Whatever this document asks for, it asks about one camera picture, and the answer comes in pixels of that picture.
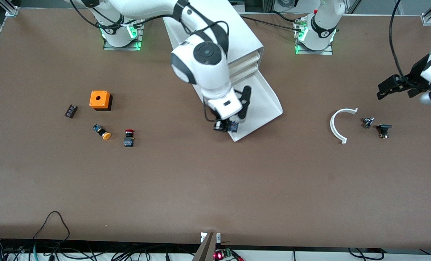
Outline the middle white cabinet drawer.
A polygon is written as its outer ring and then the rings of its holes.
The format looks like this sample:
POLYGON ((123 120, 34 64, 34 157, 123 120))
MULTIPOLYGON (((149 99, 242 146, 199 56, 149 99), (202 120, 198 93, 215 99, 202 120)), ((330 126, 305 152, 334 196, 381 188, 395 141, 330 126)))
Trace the middle white cabinet drawer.
POLYGON ((254 73, 258 71, 258 67, 259 67, 258 64, 254 63, 230 74, 230 80, 232 84, 238 83, 240 81, 243 81, 249 78, 250 76, 252 76, 254 73))

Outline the lowest white cabinet drawer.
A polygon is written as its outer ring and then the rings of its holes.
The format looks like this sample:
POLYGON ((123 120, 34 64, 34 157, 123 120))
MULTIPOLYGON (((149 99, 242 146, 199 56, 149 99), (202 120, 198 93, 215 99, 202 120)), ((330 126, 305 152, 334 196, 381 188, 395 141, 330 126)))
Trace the lowest white cabinet drawer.
POLYGON ((240 141, 283 114, 277 95, 259 71, 236 82, 234 89, 242 91, 245 86, 251 87, 250 104, 246 119, 239 124, 237 132, 229 132, 234 142, 240 141))

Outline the orange button enclosure box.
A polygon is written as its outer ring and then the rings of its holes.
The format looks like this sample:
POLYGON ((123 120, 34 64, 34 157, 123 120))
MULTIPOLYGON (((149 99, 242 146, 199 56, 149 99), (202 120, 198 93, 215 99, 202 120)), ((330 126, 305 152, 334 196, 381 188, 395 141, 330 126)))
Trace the orange button enclosure box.
POLYGON ((106 90, 91 91, 89 106, 95 111, 111 111, 113 95, 106 90))

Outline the yellow push button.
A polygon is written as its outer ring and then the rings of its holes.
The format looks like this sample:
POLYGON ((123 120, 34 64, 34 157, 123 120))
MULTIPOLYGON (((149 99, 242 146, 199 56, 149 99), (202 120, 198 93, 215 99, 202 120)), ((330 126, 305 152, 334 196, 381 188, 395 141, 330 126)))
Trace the yellow push button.
POLYGON ((92 129, 94 132, 96 132, 99 136, 102 137, 103 140, 108 140, 111 137, 111 133, 106 131, 103 126, 95 124, 92 129))

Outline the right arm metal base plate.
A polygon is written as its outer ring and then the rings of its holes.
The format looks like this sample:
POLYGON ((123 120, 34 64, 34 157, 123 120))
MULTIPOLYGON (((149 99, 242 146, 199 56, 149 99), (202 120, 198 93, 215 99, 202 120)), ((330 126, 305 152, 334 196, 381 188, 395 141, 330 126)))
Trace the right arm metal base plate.
POLYGON ((106 30, 101 29, 104 39, 104 50, 110 51, 139 51, 143 40, 144 25, 137 28, 129 23, 127 26, 106 30))

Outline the small white mounting bracket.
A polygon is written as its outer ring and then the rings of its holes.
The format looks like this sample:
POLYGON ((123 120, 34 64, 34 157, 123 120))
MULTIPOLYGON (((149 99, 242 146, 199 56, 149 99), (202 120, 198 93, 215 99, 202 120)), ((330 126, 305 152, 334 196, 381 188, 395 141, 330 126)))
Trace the small white mounting bracket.
MULTIPOLYGON (((202 232, 200 234, 200 242, 203 243, 203 241, 205 240, 206 236, 208 235, 208 232, 202 232)), ((217 244, 221 244, 222 243, 222 237, 220 233, 215 233, 216 238, 217 238, 217 244)))

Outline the circuit board with red light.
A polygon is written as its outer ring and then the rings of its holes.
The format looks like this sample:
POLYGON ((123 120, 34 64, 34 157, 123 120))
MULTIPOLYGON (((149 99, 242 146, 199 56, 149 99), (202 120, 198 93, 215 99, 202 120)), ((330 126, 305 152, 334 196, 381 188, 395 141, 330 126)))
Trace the circuit board with red light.
POLYGON ((245 261, 232 248, 223 248, 215 251, 214 261, 245 261))

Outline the white curved plastic arc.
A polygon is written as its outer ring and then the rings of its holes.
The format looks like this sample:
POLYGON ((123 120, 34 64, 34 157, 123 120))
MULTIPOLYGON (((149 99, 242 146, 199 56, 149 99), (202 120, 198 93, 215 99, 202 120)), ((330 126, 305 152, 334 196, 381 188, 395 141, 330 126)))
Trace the white curved plastic arc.
POLYGON ((343 109, 339 109, 337 111, 335 111, 335 113, 331 116, 330 118, 330 122, 329 122, 329 126, 330 126, 330 130, 332 131, 332 134, 341 141, 341 144, 346 144, 348 139, 341 135, 340 132, 338 132, 336 125, 335 125, 335 119, 338 116, 338 114, 340 113, 348 113, 348 114, 352 114, 355 115, 358 112, 358 108, 355 109, 351 109, 351 108, 343 108, 343 109))

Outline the white drawer cabinet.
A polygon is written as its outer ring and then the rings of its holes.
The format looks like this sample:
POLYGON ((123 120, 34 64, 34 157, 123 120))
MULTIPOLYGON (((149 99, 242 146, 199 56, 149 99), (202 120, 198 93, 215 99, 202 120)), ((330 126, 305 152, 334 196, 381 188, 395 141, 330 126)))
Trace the white drawer cabinet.
MULTIPOLYGON (((198 10, 204 12, 211 20, 225 20, 229 23, 228 64, 255 51, 261 54, 262 59, 263 44, 243 18, 232 8, 228 0, 189 0, 189 2, 198 10)), ((188 37, 182 25, 174 19, 165 17, 164 23, 173 48, 188 37)), ((202 97, 200 89, 197 86, 194 86, 194 88, 202 97)))

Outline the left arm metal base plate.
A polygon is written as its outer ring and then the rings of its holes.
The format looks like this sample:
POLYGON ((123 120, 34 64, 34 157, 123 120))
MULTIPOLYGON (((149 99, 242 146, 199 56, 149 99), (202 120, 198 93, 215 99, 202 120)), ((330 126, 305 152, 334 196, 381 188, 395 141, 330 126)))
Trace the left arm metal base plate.
POLYGON ((296 54, 309 54, 309 55, 333 55, 332 42, 336 29, 331 33, 325 31, 325 38, 318 37, 317 33, 310 29, 310 22, 313 14, 301 17, 295 20, 294 28, 299 29, 295 32, 295 53, 296 54), (321 50, 311 49, 306 44, 310 44, 313 47, 321 47, 323 43, 327 42, 327 46, 321 50))

